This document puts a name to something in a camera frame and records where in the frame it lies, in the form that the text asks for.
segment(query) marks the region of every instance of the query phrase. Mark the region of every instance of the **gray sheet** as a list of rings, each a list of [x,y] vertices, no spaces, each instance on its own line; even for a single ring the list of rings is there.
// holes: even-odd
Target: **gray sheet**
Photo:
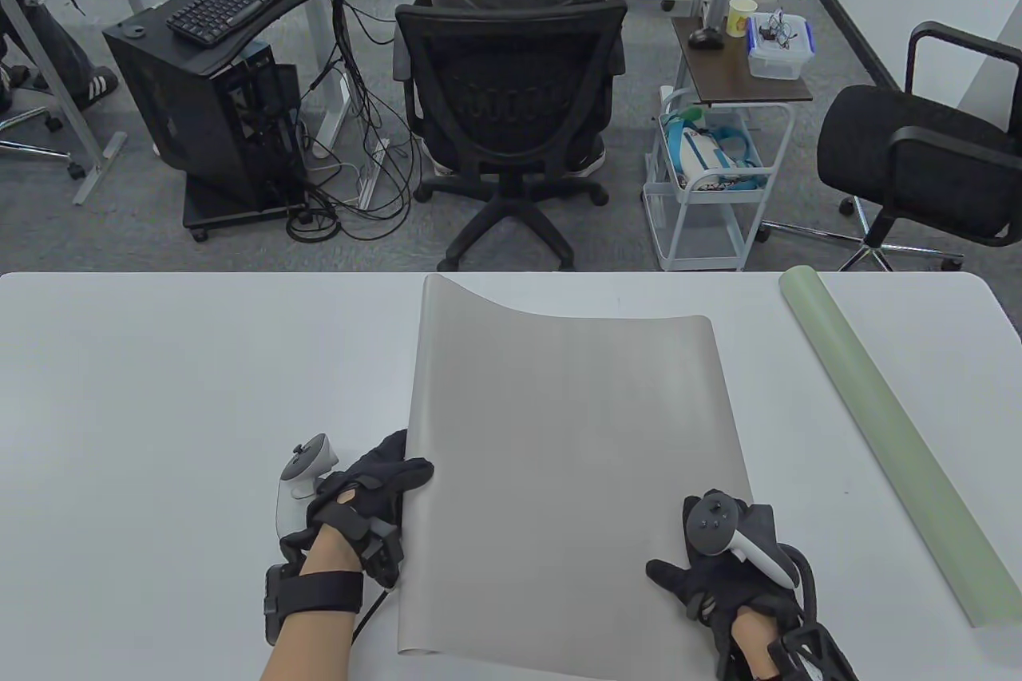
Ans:
[[[645,576],[680,510],[751,501],[710,322],[565,319],[428,276],[399,649],[587,678],[713,678],[708,631]]]

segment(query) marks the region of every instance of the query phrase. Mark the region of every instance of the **eyeglasses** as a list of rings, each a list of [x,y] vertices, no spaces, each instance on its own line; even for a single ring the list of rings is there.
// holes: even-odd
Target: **eyeglasses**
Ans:
[[[798,33],[791,31],[791,24],[784,19],[783,7],[778,7],[770,14],[765,27],[759,27],[759,35],[766,42],[777,42],[783,49],[788,50],[791,40],[795,39]]]

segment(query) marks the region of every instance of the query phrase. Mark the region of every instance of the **bag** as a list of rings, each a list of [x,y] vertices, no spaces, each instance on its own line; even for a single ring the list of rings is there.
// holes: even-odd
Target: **bag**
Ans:
[[[663,129],[667,136],[667,151],[670,163],[682,188],[687,188],[693,178],[698,178],[707,170],[737,171],[756,167],[752,160],[752,147],[748,138],[740,130],[732,127],[700,129],[683,115],[662,117]],[[732,149],[731,154],[721,147],[722,142],[730,144],[741,141],[741,148]],[[752,191],[766,185],[765,175],[743,175],[722,173],[698,181],[693,191]]]

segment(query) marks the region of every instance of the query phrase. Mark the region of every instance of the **black glove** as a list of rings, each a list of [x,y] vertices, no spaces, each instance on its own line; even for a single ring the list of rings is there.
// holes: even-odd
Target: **black glove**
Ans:
[[[379,447],[369,450],[347,470],[330,473],[316,488],[316,497],[309,505],[307,520],[327,503],[335,502],[344,491],[354,489],[355,498],[346,505],[363,518],[380,520],[401,527],[401,496],[418,489],[433,475],[433,464],[424,457],[405,459],[405,441],[408,429],[397,430],[384,439]]]
[[[685,498],[682,525],[700,498]],[[745,504],[737,501],[742,510]],[[793,591],[782,588],[748,561],[739,561],[730,552],[705,556],[685,542],[690,568],[683,570],[657,558],[646,562],[646,575],[666,591],[673,593],[686,605],[686,615],[707,626],[713,634],[713,644],[719,654],[717,678],[724,679],[731,662],[737,662],[740,676],[751,678],[741,650],[731,637],[731,626],[738,608],[748,606],[777,620],[781,635],[801,625],[801,608]]]
[[[424,485],[433,475],[433,464],[422,457],[405,459],[407,430],[399,430],[369,450],[347,470],[330,473],[316,488],[309,503],[309,527],[280,542],[292,565],[300,565],[298,551],[312,547],[322,525],[338,531],[362,561],[366,574],[384,588],[398,582],[405,552],[401,547],[402,496]],[[354,489],[343,505],[337,498]]]

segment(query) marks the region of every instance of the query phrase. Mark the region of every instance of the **white cart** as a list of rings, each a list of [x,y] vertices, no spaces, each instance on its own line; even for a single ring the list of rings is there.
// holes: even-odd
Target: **white cart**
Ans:
[[[748,141],[752,160],[758,167],[743,168],[742,175],[762,175],[765,184],[752,191],[694,191],[706,180],[716,180],[718,173],[706,171],[682,188],[667,152],[663,123],[656,120],[653,148],[646,154],[646,184],[642,200],[653,237],[660,268],[664,271],[734,269],[741,271],[752,249],[752,241],[770,199],[777,171],[784,160],[788,141],[795,127],[795,109],[785,103],[701,104],[694,87],[660,89],[660,115],[670,115],[700,105],[708,127],[730,126],[740,130]],[[783,108],[788,123],[777,156],[763,166],[755,141],[749,133],[746,117],[752,108]],[[730,170],[727,175],[735,175]],[[735,214],[737,206],[755,206],[751,224],[744,228]]]

